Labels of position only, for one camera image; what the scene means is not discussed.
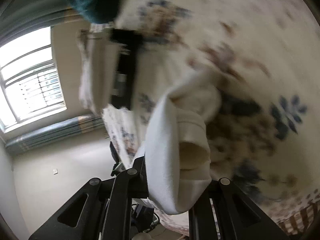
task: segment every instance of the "folded white fabric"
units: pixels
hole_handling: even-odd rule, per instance
[[[118,61],[119,45],[109,41],[109,35],[109,29],[104,29],[97,33],[81,30],[76,36],[82,58],[79,100],[96,115],[108,104]]]
[[[211,80],[210,70],[194,71],[159,100],[149,121],[144,202],[169,215],[189,210],[211,182],[205,123],[221,103]]]

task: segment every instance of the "window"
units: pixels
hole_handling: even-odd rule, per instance
[[[0,86],[2,128],[65,108],[52,60],[50,27],[25,34],[0,48]]]

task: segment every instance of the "window sill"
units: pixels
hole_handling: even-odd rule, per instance
[[[30,119],[28,119],[28,120],[26,120],[26,121],[24,121],[24,122],[14,124],[14,125],[12,125],[12,126],[10,126],[10,127],[8,127],[8,128],[5,128],[4,133],[10,132],[10,131],[12,131],[12,130],[14,130],[14,129],[17,129],[17,128],[19,128],[19,127],[22,127],[23,125],[26,125],[26,124],[28,124],[28,123],[32,123],[32,122],[34,122],[34,121],[37,121],[37,120],[39,120],[39,119],[48,117],[48,116],[50,116],[50,115],[60,113],[60,112],[62,112],[62,111],[64,111],[64,110],[66,110],[66,109],[67,109],[67,107],[66,107],[66,106],[63,106],[63,107],[58,108],[58,109],[55,109],[55,110],[53,110],[53,111],[50,111],[50,112],[47,112],[47,113],[44,113],[44,114],[35,116],[35,117],[33,117],[33,118],[30,118]]]

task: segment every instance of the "floral blanket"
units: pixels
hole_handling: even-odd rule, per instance
[[[115,25],[145,37],[133,111],[103,114],[124,165],[164,91],[211,67],[222,95],[207,125],[212,177],[232,179],[286,233],[304,232],[320,203],[320,27],[303,0],[126,0]]]

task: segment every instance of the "beige wall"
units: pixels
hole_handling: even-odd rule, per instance
[[[75,39],[77,30],[88,29],[89,26],[90,24],[86,21],[76,21],[55,25],[52,28],[53,56],[56,59],[67,110],[5,133],[3,135],[5,140],[69,118],[90,113],[90,111],[82,108],[78,99],[82,70],[81,55]]]
[[[37,230],[89,179],[109,179],[115,163],[104,129],[26,152],[14,159],[14,182],[30,233]]]
[[[30,233],[21,215],[14,186],[12,160],[0,141],[0,213],[19,240],[27,240]]]

